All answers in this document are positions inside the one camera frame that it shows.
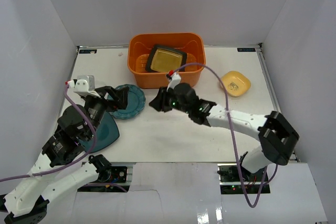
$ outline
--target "orange bin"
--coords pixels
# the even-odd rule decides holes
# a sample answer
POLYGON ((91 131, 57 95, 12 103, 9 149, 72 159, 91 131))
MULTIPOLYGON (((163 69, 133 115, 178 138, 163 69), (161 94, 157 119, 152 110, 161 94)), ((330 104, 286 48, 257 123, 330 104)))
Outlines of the orange bin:
MULTIPOLYGON (((127 65, 142 89, 157 89, 168 85, 166 73, 148 73, 145 70, 148 56, 155 44, 172 47, 187 53, 187 63, 205 65, 204 45, 201 37, 193 33, 140 34, 131 39, 127 65)), ((188 66, 179 72, 182 82, 195 86, 203 67, 188 66)))

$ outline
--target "table top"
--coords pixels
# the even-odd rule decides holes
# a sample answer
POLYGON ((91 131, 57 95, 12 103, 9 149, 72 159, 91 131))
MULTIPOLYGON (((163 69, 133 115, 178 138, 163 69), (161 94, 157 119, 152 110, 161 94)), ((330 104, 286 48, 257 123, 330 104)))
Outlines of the table top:
MULTIPOLYGON (((206 47, 206 64, 219 76, 236 70, 251 81, 251 88, 238 98, 229 98, 230 109, 251 114, 269 114, 274 110, 263 70, 256 52, 238 52, 237 48, 206 47)), ((127 68, 127 48, 98 48, 95 54, 78 54, 72 79, 79 75, 95 76, 96 88, 136 84, 127 68)), ((225 105, 225 96, 217 79, 204 69, 196 94, 205 100, 225 105)), ((230 131, 193 123, 184 113, 158 113, 148 106, 157 95, 157 89, 143 90, 146 96, 144 110, 130 120, 116 120, 120 137, 97 154, 111 162, 232 162, 235 160, 230 131)), ((77 103, 84 101, 73 93, 77 103)), ((64 102, 62 113, 70 106, 64 102)), ((236 133, 239 154, 259 145, 255 139, 236 133)))

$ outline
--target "gray wall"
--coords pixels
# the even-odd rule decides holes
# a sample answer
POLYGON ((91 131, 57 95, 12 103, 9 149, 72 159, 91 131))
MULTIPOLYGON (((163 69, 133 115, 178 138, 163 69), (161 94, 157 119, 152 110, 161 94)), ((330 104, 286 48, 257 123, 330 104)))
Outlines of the gray wall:
MULTIPOLYGON (((4 178, 26 174, 49 139, 76 48, 50 0, 0 0, 0 17, 4 178)), ((1 183, 0 194, 18 182, 1 183)))
POLYGON ((263 42, 286 0, 51 0, 76 45, 193 31, 206 44, 263 42))
POLYGON ((336 0, 287 0, 265 57, 281 109, 300 134, 297 153, 336 223, 336 0))

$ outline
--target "purple cable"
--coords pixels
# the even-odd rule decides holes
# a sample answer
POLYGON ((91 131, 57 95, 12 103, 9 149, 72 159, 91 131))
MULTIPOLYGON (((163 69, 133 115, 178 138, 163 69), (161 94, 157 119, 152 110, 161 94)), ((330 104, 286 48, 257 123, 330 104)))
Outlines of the purple cable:
POLYGON ((88 186, 115 186, 115 187, 118 187, 120 190, 124 191, 125 193, 127 193, 127 191, 122 186, 115 184, 115 183, 93 183, 93 184, 84 185, 83 187, 88 187, 88 186))
MULTIPOLYGON (((70 104, 76 109, 76 111, 81 115, 81 117, 84 119, 84 121, 88 124, 88 126, 89 126, 89 128, 90 128, 90 130, 92 132, 92 135, 93 135, 93 144, 88 149, 88 151, 85 152, 84 155, 82 155, 80 158, 76 159, 75 161, 72 161, 71 163, 69 163, 69 164, 67 164, 65 166, 62 166, 60 168, 54 169, 54 170, 50 170, 50 171, 47 171, 47 172, 41 172, 41 173, 33 173, 33 176, 43 176, 43 175, 48 175, 48 174, 51 174, 51 173, 56 173, 56 172, 59 172, 61 170, 64 170, 64 169, 68 168, 71 165, 74 165, 74 164, 78 163, 79 161, 83 160, 83 158, 85 158, 86 156, 88 156, 91 153, 91 151, 93 150, 93 148, 95 147, 95 145, 97 143, 97 134, 96 134, 95 128, 93 127, 93 125, 91 124, 91 122, 87 118, 87 116, 81 111, 81 109, 68 96, 68 94, 67 94, 68 88, 69 88, 69 85, 66 84, 65 89, 64 89, 64 97, 70 102, 70 104)), ((0 179, 0 183, 4 182, 4 181, 13 180, 13 179, 29 178, 29 177, 30 177, 29 175, 21 175, 21 176, 14 176, 14 177, 9 177, 9 178, 3 178, 3 179, 0 179)))
MULTIPOLYGON (((239 175, 239 181, 240 181, 240 184, 241 184, 241 188, 243 190, 243 193, 244 193, 244 196, 245 196, 245 199, 246 199, 246 202, 247 204, 252 207, 252 208, 255 208, 258 204, 258 201, 259 201, 259 197, 260 197, 260 194, 261 194, 261 190, 263 188, 264 185, 264 181, 265 181, 265 178, 266 178, 266 170, 267 170, 267 167, 265 167, 264 169, 264 174, 263 174, 263 177, 261 179, 261 182, 260 182, 260 186, 259 186, 259 190, 258 190, 258 194, 257 194, 257 198, 255 200, 255 202, 253 204, 251 204, 251 201, 249 200, 248 198, 248 195, 247 195, 247 191, 246 191, 246 188, 245 188, 245 185, 244 185, 244 180, 243 180, 243 173, 241 172, 242 169, 240 167, 240 163, 239 163, 239 155, 238 155, 238 148, 237 148, 237 143, 236 143, 236 137, 235 137, 235 132, 234 132, 234 129, 233 129, 233 124, 232 124, 232 120, 231 120, 231 115, 230 115, 230 111, 229 111, 229 99, 228 99, 228 94, 227 94, 227 90, 224 86, 224 83, 222 82, 221 78, 218 76, 218 74, 215 73, 214 70, 212 70, 210 67, 206 66, 206 65, 203 65, 201 63, 197 63, 197 62, 194 62, 194 63, 188 63, 188 64, 185 64, 179 68, 177 68, 176 70, 174 70, 174 73, 179 71, 180 69, 182 68, 185 68, 187 66, 193 66, 193 65, 198 65, 198 66, 202 66, 208 70, 210 70, 211 73, 213 73, 216 78, 219 80, 222 88, 224 89, 224 93, 225 93, 225 110, 227 112, 227 118, 228 118, 228 122, 229 122, 229 127, 230 127, 230 131, 231 131, 231 136, 232 136, 232 143, 233 143, 233 149, 234 149, 234 153, 235 153, 235 158, 236 158, 236 163, 237 163, 237 170, 238 170, 238 175, 239 175)), ((269 180, 269 182, 274 178, 275 176, 275 173, 277 171, 277 168, 278 166, 276 166, 276 170, 274 172, 274 174, 272 175, 271 179, 269 180)))

